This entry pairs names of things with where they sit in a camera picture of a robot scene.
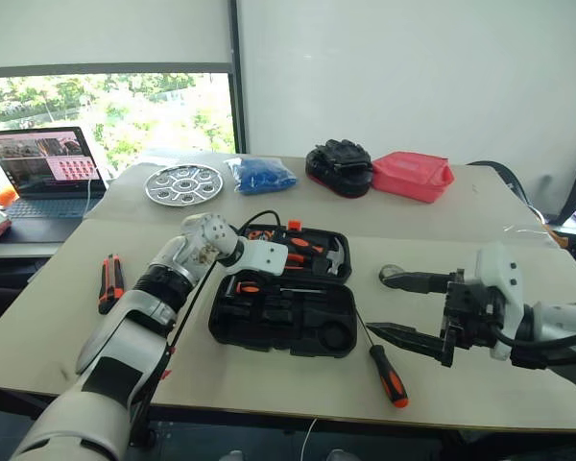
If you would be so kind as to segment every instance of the round metal tray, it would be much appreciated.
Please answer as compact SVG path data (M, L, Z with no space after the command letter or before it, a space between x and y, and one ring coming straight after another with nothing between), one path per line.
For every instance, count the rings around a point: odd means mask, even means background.
M156 171L145 182L145 193L167 206L201 204L222 189L220 172L205 165L185 164Z

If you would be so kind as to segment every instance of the tool case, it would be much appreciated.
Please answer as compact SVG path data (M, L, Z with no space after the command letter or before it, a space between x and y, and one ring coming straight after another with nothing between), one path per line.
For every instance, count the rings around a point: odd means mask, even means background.
M354 297L344 286L351 273L346 237L293 222L279 230L251 225L244 234L286 244L287 267L278 277L255 271L224 277L209 316L213 337L256 351L346 356L356 345L357 320Z

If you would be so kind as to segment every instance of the tool handle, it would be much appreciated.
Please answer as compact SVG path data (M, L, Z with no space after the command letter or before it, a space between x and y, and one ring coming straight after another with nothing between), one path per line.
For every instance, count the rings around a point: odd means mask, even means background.
M305 262L306 256L297 255L296 253L289 253L287 260L288 261L294 261L294 262L300 262L302 264L303 262Z
M273 234L271 230L251 230L248 232L248 240L271 240Z
M255 281L238 281L235 293L237 293L237 295L258 294L260 293L260 285Z
M384 391L393 405L398 408L407 406L409 403L407 392L405 392L401 378L396 373L391 362L388 361L384 348L379 344L374 345L369 349L369 354L373 357Z
M309 255L321 255L324 253L324 248L319 245L312 245L307 240L302 238L293 237L290 239L290 243L297 246L298 252L305 252Z
M98 312L107 314L124 294L122 265L117 255L109 255L103 260Z

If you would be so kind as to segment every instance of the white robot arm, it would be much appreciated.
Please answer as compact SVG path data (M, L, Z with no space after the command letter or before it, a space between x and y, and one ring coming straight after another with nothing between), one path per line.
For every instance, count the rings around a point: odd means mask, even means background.
M188 294L217 260L280 275L287 247L239 237L218 214L186 218L84 344L79 378L26 434L16 461L118 461L128 446L132 405L154 389L170 358L166 337Z
M416 293L444 293L440 336L393 323L367 328L400 348L452 365L454 348L490 348L497 360L529 369L576 365L576 303L523 303L522 275L500 243L478 252L473 277L463 269L451 274L404 272L384 266L380 280L390 288Z

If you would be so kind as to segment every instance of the monitor screen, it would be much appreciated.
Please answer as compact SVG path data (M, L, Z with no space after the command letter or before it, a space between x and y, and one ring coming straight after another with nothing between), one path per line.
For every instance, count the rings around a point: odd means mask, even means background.
M79 128L0 132L0 166L17 193L86 194L104 191L84 136Z

